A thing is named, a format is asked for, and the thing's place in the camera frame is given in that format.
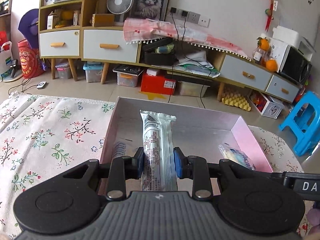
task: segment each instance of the wooden drawer handle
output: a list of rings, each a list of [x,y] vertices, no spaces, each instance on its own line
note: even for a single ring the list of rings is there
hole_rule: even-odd
[[[287,95],[289,94],[289,91],[287,89],[281,88],[281,91]]]
[[[244,72],[244,71],[242,72],[242,75],[244,75],[245,77],[250,78],[250,79],[255,79],[254,75],[251,75],[251,74]]]
[[[117,49],[117,48],[119,48],[119,45],[100,43],[100,48],[102,48],[102,49]]]
[[[54,43],[51,43],[50,46],[57,48],[57,47],[62,47],[64,44],[65,44],[64,42],[54,42]]]

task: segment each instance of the snack package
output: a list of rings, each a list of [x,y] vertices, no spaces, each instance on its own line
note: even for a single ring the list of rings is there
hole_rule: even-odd
[[[177,191],[177,175],[171,134],[175,116],[141,111],[143,120],[143,191]]]
[[[230,148],[226,144],[219,145],[219,150],[226,159],[232,160],[235,163],[239,163],[250,170],[256,170],[252,160],[243,151]]]

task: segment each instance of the blue plastic stool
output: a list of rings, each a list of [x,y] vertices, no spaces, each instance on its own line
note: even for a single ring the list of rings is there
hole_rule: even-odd
[[[309,104],[300,117],[298,112],[304,104]],[[308,121],[314,115],[310,125]],[[308,91],[288,114],[284,122],[279,125],[282,131],[289,126],[297,137],[297,143],[293,147],[297,156],[304,155],[309,149],[314,149],[320,141],[320,99],[311,91]]]

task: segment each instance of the wooden leg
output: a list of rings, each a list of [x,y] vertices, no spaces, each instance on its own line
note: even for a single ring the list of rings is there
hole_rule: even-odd
[[[217,96],[217,100],[218,100],[219,102],[221,101],[221,98],[222,98],[223,89],[224,89],[224,83],[223,83],[223,82],[220,82],[219,91],[218,91],[218,96]]]
[[[51,59],[51,75],[52,79],[56,79],[56,59]]]
[[[108,73],[108,68],[109,68],[109,63],[105,62],[103,65],[103,70],[102,70],[102,77],[101,77],[101,84],[103,85],[104,82],[106,81],[107,78],[107,73]]]
[[[73,59],[68,58],[68,61],[69,61],[69,65],[70,65],[70,69],[71,69],[71,73],[72,73],[73,79],[75,81],[78,81],[78,76],[77,76],[75,65],[73,64]]]

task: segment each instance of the microwave oven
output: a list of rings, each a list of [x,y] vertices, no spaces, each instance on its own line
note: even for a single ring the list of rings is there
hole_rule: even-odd
[[[293,46],[286,42],[268,38],[270,57],[278,64],[279,75],[295,83],[304,85],[312,68],[311,63]]]

